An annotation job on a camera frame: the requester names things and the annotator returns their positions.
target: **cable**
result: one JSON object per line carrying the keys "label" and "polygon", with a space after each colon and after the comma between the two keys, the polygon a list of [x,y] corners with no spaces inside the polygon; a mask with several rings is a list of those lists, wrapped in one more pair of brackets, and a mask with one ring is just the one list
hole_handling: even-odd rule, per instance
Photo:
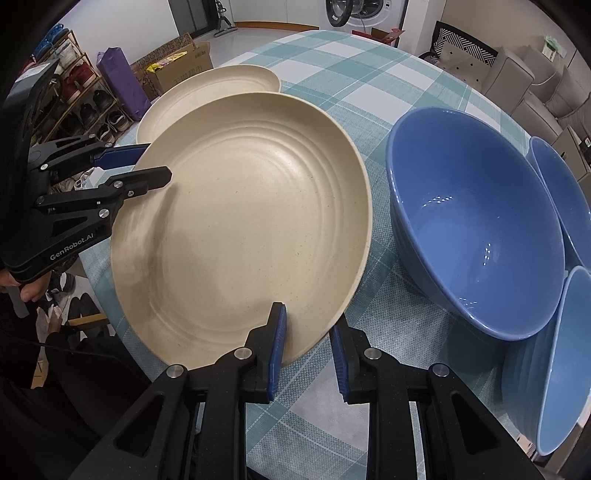
{"label": "cable", "polygon": [[35,342],[33,340],[27,340],[26,338],[21,338],[21,337],[19,337],[17,335],[13,335],[12,333],[7,332],[6,330],[4,330],[1,327],[0,327],[0,333],[2,333],[3,335],[8,335],[10,338],[12,338],[13,340],[15,340],[17,343],[24,343],[25,345],[42,346],[42,347],[45,347],[45,348],[53,348],[54,350],[58,350],[60,352],[74,353],[76,355],[100,356],[102,358],[109,358],[111,360],[116,360],[121,365],[123,365],[134,376],[137,374],[136,372],[134,372],[132,370],[132,368],[129,365],[127,365],[126,363],[124,363],[123,360],[121,360],[120,358],[117,358],[115,355],[109,355],[108,353],[80,352],[78,350],[71,350],[69,348],[64,348],[64,347],[61,347],[61,346],[48,345],[47,343],[44,343],[44,342]]}

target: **black and white patterned pillow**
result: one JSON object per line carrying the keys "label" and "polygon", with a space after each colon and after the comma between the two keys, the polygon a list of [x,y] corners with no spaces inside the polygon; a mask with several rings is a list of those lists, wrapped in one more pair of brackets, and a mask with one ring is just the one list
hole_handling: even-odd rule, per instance
{"label": "black and white patterned pillow", "polygon": [[486,63],[489,67],[492,67],[498,55],[498,52],[494,48],[489,47],[459,28],[443,22],[437,22],[433,31],[431,50],[423,53],[420,58],[435,65],[443,51],[443,44],[447,41],[481,62]]}

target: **blue bowl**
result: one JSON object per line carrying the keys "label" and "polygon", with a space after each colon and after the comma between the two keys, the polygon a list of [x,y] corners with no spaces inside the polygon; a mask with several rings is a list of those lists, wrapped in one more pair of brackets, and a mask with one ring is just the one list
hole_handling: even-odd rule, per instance
{"label": "blue bowl", "polygon": [[563,228],[566,266],[591,268],[591,212],[567,164],[544,140],[530,139],[527,160],[543,179]]}
{"label": "blue bowl", "polygon": [[503,340],[539,332],[560,300],[564,244],[524,156],[470,115],[422,108],[394,125],[386,164],[392,230],[425,295]]}
{"label": "blue bowl", "polygon": [[579,418],[591,389],[591,275],[575,267],[558,310],[536,336],[512,343],[502,376],[509,418],[549,455]]}

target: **plate rim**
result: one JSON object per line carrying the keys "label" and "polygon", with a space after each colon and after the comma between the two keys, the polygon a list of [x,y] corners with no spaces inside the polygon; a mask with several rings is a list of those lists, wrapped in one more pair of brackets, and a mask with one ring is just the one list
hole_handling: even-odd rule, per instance
{"label": "plate rim", "polygon": [[[219,72],[220,70],[224,70],[224,71],[228,71],[228,70],[244,70],[245,67],[247,67],[249,70],[257,70],[258,69],[261,72],[264,71],[265,74],[271,73],[277,79],[277,83],[278,83],[277,93],[278,92],[281,92],[282,82],[281,82],[281,79],[279,78],[279,76],[275,72],[273,72],[273,70],[271,70],[271,69],[269,69],[267,67],[263,67],[261,65],[250,65],[248,63],[240,63],[238,65],[225,65],[225,66],[215,67],[215,68],[212,68],[212,69],[209,69],[209,70],[205,70],[204,72],[199,72],[198,74],[193,75],[192,77],[189,77],[188,79],[183,80],[182,82],[180,82],[180,83],[176,84],[174,87],[172,87],[170,90],[164,92],[162,95],[160,95],[154,101],[154,103],[152,103],[152,105],[150,105],[150,108],[148,108],[148,111],[146,113],[144,113],[144,116],[139,121],[138,129],[137,129],[137,132],[136,132],[136,141],[137,141],[137,144],[139,145],[139,144],[152,143],[153,141],[156,140],[156,138],[158,138],[158,137],[156,137],[154,139],[151,139],[150,136],[148,136],[148,133],[147,132],[145,133],[146,138],[144,138],[144,139],[141,138],[142,135],[144,135],[144,130],[146,129],[146,127],[145,127],[146,123],[144,122],[144,120],[150,114],[150,110],[152,110],[152,112],[155,111],[154,110],[154,106],[160,100],[167,99],[167,98],[172,97],[175,94],[175,92],[178,92],[181,89],[181,85],[183,85],[183,84],[187,85],[187,83],[185,83],[185,82],[189,82],[189,83],[197,82],[198,81],[198,78],[201,78],[201,79],[203,78],[201,75],[210,76],[210,75],[213,75],[212,72]],[[165,131],[166,131],[166,129],[164,129],[160,133],[160,135],[162,135]]]}

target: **person's hand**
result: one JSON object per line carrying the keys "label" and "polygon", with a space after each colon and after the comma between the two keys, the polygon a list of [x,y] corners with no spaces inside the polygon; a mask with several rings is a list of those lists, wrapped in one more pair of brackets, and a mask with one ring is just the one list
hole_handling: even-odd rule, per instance
{"label": "person's hand", "polygon": [[[21,300],[24,302],[39,300],[47,291],[50,279],[51,272],[48,272],[34,282],[25,285],[21,289]],[[20,285],[8,270],[0,270],[0,287],[19,287]]]}

